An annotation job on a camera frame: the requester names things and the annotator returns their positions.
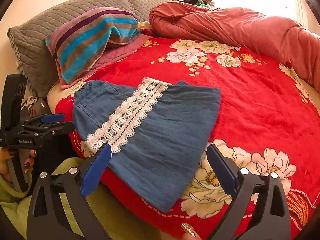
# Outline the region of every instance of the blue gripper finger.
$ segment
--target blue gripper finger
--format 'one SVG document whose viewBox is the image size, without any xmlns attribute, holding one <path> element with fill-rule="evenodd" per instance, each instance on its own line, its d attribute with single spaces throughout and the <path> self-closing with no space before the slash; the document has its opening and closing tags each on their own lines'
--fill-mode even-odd
<svg viewBox="0 0 320 240">
<path fill-rule="evenodd" d="M 55 122 L 63 122 L 65 119 L 64 114 L 48 114 L 41 118 L 41 122 L 43 123 L 55 123 Z"/>
<path fill-rule="evenodd" d="M 214 144 L 207 148 L 207 160 L 224 192 L 236 197 L 238 194 L 236 172 L 239 169 L 236 163 L 232 159 L 224 157 Z"/>
<path fill-rule="evenodd" d="M 111 147 L 104 143 L 96 153 L 95 160 L 91 163 L 85 174 L 82 176 L 80 194 L 86 198 L 92 194 L 99 183 L 99 180 L 108 166 L 111 157 Z"/>
</svg>

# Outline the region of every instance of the gray quilted pillow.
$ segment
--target gray quilted pillow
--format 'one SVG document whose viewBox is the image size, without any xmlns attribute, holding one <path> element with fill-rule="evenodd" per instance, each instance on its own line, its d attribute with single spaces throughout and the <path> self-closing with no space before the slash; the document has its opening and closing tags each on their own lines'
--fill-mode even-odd
<svg viewBox="0 0 320 240">
<path fill-rule="evenodd" d="M 116 7 L 130 10 L 138 21 L 148 21 L 155 5 L 176 0 L 70 0 L 33 17 L 26 23 L 10 28 L 8 37 L 18 59 L 18 70 L 28 78 L 32 93 L 45 98 L 59 80 L 55 61 L 44 38 L 59 26 L 97 7 Z"/>
</svg>

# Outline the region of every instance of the striped towel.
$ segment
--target striped towel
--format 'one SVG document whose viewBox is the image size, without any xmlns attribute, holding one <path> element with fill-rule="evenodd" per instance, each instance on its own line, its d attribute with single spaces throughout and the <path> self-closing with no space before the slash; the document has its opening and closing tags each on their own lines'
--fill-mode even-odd
<svg viewBox="0 0 320 240">
<path fill-rule="evenodd" d="M 99 7 L 61 25 L 45 43 L 56 61 L 60 81 L 71 84 L 107 47 L 129 44 L 140 32 L 132 12 Z"/>
</svg>

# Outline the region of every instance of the glittery fingernail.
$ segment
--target glittery fingernail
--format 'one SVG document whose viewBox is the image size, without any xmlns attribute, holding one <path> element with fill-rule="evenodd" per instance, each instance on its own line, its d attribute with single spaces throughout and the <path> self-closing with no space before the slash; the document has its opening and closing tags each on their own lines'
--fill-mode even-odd
<svg viewBox="0 0 320 240">
<path fill-rule="evenodd" d="M 187 223 L 183 223 L 183 224 L 181 225 L 181 227 L 182 227 L 182 229 L 183 229 L 186 233 L 189 233 L 189 234 L 192 235 L 194 238 L 200 239 L 200 238 L 199 238 L 199 235 L 195 232 L 195 229 L 194 229 L 191 225 L 189 225 L 189 224 L 187 224 Z"/>
</svg>

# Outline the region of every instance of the red floral blanket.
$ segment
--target red floral blanket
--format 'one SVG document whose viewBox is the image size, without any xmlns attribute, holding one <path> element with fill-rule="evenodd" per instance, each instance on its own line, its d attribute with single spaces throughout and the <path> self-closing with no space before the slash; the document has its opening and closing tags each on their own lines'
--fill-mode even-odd
<svg viewBox="0 0 320 240">
<path fill-rule="evenodd" d="M 210 143 L 239 167 L 255 174 L 275 171 L 279 175 L 294 238 L 319 202 L 320 117 L 293 69 L 249 49 L 216 41 L 152 38 L 137 52 L 98 70 L 88 80 L 137 87 L 146 76 L 221 90 L 220 112 Z M 72 91 L 82 85 L 78 83 Z M 55 109 L 64 113 L 67 121 L 72 120 L 73 95 L 62 99 Z M 70 136 L 81 157 L 91 155 L 76 132 Z M 165 214 L 141 199 L 109 169 L 101 181 L 126 208 L 177 239 L 184 233 L 180 227 L 184 222 L 206 239 L 231 201 L 206 152 L 184 194 Z M 238 233 L 248 225 L 256 200 L 256 194 L 252 195 Z"/>
</svg>

